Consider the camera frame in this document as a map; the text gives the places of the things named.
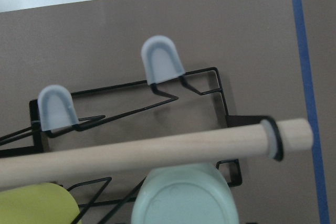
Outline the blue tape line lengthwise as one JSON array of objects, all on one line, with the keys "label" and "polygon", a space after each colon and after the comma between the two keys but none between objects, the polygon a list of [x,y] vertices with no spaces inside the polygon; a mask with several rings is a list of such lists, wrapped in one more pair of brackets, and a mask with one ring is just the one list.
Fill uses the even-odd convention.
[{"label": "blue tape line lengthwise", "polygon": [[330,223],[327,188],[302,0],[292,0],[308,121],[313,131],[312,159],[320,223]]}]

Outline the pale green plastic cup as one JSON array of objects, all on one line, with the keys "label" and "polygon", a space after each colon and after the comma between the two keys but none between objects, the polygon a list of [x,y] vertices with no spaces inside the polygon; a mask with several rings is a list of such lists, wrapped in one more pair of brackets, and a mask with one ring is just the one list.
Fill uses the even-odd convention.
[{"label": "pale green plastic cup", "polygon": [[151,170],[136,197],[131,223],[239,223],[227,181],[211,163]]}]

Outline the grey silicone rack tip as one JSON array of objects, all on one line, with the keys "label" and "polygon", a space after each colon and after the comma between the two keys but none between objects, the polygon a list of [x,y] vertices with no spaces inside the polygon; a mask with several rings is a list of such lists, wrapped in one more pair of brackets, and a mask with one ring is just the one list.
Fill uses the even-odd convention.
[{"label": "grey silicone rack tip", "polygon": [[43,88],[38,96],[41,130],[52,131],[79,123],[70,92],[60,85]]},{"label": "grey silicone rack tip", "polygon": [[175,43],[167,36],[156,35],[147,39],[141,49],[141,58],[149,86],[185,74]]}]

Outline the yellow plastic cup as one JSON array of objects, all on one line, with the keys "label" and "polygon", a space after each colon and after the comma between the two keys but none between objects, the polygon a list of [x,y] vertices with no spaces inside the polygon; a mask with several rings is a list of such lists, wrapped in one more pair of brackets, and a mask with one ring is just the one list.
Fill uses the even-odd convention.
[{"label": "yellow plastic cup", "polygon": [[79,213],[71,193],[57,184],[1,191],[1,223],[71,223]]}]

